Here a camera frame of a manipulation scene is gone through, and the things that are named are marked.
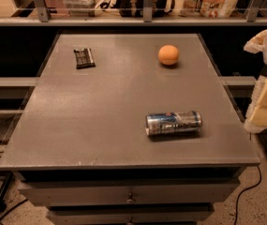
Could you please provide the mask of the silver blue redbull can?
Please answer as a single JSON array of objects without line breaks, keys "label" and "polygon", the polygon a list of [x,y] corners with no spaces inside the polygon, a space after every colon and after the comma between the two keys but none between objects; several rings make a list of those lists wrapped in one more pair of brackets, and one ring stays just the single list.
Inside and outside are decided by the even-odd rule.
[{"label": "silver blue redbull can", "polygon": [[145,117],[145,131],[148,136],[179,134],[200,130],[202,118],[199,112],[151,113]]}]

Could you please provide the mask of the printed snack bag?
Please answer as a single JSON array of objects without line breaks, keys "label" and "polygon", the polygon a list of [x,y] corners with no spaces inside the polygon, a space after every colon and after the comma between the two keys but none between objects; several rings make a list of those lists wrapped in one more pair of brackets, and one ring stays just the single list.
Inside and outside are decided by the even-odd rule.
[{"label": "printed snack bag", "polygon": [[228,18],[238,0],[183,0],[183,17]]}]

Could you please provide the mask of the orange fruit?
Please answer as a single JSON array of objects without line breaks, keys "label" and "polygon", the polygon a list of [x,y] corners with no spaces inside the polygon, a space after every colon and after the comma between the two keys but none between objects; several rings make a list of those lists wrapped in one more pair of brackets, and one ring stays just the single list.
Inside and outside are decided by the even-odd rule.
[{"label": "orange fruit", "polygon": [[179,59],[179,50],[172,45],[165,45],[158,52],[158,60],[162,65],[172,66]]}]

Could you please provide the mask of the grey drawer cabinet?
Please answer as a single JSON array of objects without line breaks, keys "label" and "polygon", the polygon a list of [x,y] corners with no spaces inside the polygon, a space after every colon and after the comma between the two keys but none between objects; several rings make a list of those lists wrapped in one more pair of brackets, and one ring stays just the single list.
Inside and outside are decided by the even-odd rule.
[{"label": "grey drawer cabinet", "polygon": [[[165,45],[179,50],[172,66]],[[76,69],[83,48],[95,67]],[[189,111],[200,130],[146,134],[148,114]],[[197,35],[63,34],[0,169],[55,225],[164,225],[207,218],[259,161]]]}]

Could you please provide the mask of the black backpack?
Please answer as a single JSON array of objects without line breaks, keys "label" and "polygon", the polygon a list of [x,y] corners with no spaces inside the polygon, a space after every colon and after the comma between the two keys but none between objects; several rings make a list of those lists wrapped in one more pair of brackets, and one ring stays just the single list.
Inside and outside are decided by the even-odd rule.
[{"label": "black backpack", "polygon": [[[100,7],[105,10],[115,8],[122,17],[142,17],[144,14],[145,0],[109,0],[102,2]],[[175,0],[152,0],[152,16],[163,17],[171,13],[175,8]]]}]

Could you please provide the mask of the dark snack bar wrapper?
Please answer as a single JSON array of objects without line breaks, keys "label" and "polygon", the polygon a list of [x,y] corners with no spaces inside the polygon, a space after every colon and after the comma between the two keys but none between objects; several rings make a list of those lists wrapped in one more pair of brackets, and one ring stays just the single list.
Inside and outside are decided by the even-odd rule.
[{"label": "dark snack bar wrapper", "polygon": [[76,69],[94,68],[96,62],[90,48],[75,49]]}]

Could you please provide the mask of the round drawer knob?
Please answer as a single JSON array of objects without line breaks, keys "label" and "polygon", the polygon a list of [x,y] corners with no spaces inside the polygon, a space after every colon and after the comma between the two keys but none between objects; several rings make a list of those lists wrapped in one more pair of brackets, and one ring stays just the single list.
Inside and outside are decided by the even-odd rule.
[{"label": "round drawer knob", "polygon": [[136,200],[133,198],[133,195],[131,193],[128,194],[128,197],[126,199],[126,203],[128,204],[132,204],[132,203],[135,203]]}]

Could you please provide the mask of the grey metal shelf rail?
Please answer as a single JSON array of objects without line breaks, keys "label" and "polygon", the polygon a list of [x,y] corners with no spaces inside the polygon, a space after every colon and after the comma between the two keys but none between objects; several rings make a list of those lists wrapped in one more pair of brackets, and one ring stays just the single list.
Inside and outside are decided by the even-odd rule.
[{"label": "grey metal shelf rail", "polygon": [[94,17],[74,17],[62,0],[0,0],[0,25],[131,26],[131,25],[267,25],[267,0],[238,0],[228,18],[183,17],[183,0],[163,17],[152,16],[152,0],[144,1],[142,17],[122,17],[115,8],[103,10],[96,4]]}]

